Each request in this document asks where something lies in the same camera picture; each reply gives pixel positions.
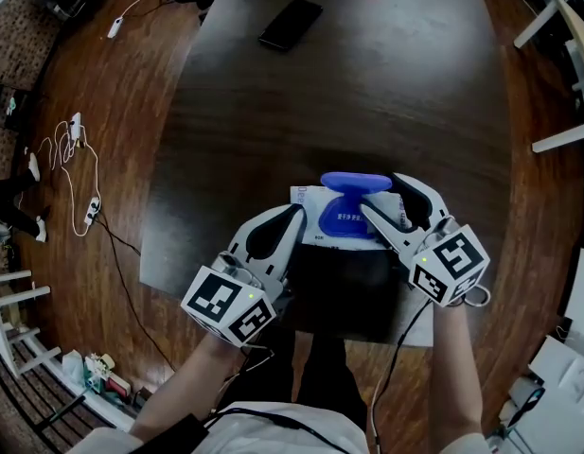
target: power strip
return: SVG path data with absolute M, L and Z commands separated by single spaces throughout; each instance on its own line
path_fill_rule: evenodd
M 81 139 L 81 113 L 73 114 L 69 126 L 71 130 L 71 141 L 77 143 Z
M 87 212 L 85 213 L 85 219 L 83 220 L 88 228 L 94 223 L 99 210 L 100 199 L 98 197 L 92 197 L 90 204 L 87 207 Z

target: person's arm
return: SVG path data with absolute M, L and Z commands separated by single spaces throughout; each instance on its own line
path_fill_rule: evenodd
M 130 434 L 146 442 L 190 413 L 206 418 L 238 353 L 236 346 L 206 334 L 185 364 L 150 397 Z
M 434 306 L 434 348 L 429 425 L 431 449 L 481 433 L 483 397 L 464 305 Z

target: person's leg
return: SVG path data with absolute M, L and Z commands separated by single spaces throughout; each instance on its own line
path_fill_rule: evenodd
M 22 232 L 30 234 L 41 242 L 45 241 L 44 221 L 42 219 L 40 219 L 40 221 L 33 220 L 27 214 L 14 207 L 11 203 L 0 204 L 0 221 L 5 222 L 12 227 L 16 227 L 16 229 Z
M 30 170 L 17 177 L 0 180 L 0 202 L 11 201 L 16 195 L 24 192 L 36 182 Z
M 367 406 L 346 366 L 344 340 L 315 335 L 296 403 L 337 411 L 365 431 Z
M 278 326 L 267 326 L 259 344 L 273 350 L 274 356 L 250 372 L 235 378 L 218 404 L 218 410 L 233 402 L 291 402 L 293 387 L 293 346 L 295 332 Z M 269 356 L 268 350 L 252 349 L 245 368 Z

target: black phone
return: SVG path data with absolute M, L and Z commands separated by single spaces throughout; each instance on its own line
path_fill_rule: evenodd
M 306 0 L 293 0 L 266 27 L 258 40 L 279 50 L 289 50 L 322 11 L 323 7 L 317 4 Z

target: white paper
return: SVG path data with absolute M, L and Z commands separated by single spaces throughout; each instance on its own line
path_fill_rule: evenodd
M 302 237 L 303 244 L 310 244 L 344 251 L 381 251 L 389 249 L 379 239 L 365 239 L 354 237 L 332 237 L 326 235 L 319 227 L 319 217 L 323 214 L 327 204 L 342 194 L 329 190 L 324 186 L 291 186 L 291 203 L 300 203 L 307 214 L 307 229 Z M 403 202 L 397 193 L 379 192 L 369 196 L 382 212 L 403 228 L 411 227 L 405 215 Z

